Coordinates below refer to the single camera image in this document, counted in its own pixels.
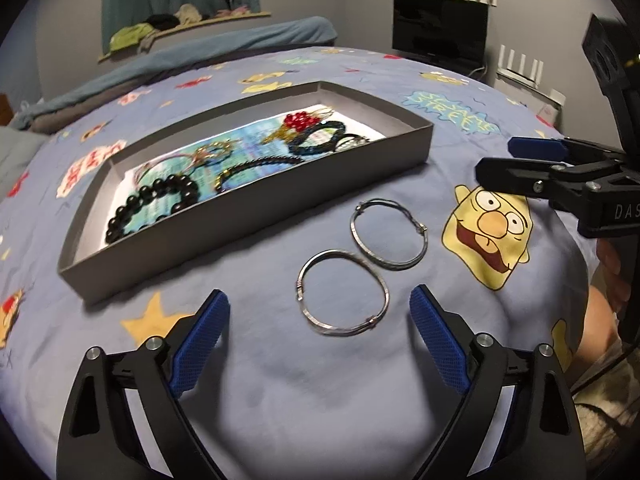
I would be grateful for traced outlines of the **person's right hand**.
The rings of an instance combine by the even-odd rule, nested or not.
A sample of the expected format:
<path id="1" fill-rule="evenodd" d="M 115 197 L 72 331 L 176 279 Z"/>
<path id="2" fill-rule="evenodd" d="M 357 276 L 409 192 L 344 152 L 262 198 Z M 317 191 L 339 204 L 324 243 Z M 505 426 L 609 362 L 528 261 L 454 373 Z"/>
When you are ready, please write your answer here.
<path id="1" fill-rule="evenodd" d="M 627 307 L 631 295 L 631 286 L 622 277 L 622 262 L 615 247 L 600 238 L 597 241 L 597 256 L 602 266 L 606 296 L 612 309 L 620 313 Z"/>

